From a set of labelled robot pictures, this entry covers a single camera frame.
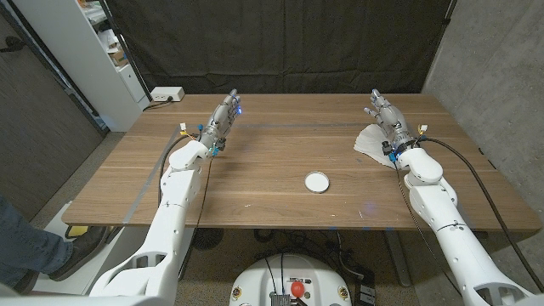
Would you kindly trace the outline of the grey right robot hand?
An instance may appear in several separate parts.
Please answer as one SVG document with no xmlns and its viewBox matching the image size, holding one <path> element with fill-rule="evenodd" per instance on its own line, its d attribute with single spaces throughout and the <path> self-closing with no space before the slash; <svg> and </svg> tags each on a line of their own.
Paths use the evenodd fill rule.
<svg viewBox="0 0 544 306">
<path fill-rule="evenodd" d="M 377 89 L 371 91 L 371 104 L 374 109 L 366 107 L 364 111 L 376 119 L 396 155 L 416 146 L 417 140 L 411 136 L 404 115 Z"/>
</svg>

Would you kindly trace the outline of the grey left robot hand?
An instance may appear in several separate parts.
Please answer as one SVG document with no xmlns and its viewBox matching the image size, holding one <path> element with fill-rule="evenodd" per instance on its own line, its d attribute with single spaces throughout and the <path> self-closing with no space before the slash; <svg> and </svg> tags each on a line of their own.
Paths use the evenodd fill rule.
<svg viewBox="0 0 544 306">
<path fill-rule="evenodd" d="M 234 88 L 210 115 L 207 125 L 201 130 L 198 141 L 204 144 L 212 156 L 224 150 L 226 137 L 235 119 L 242 113 L 241 97 Z"/>
</svg>

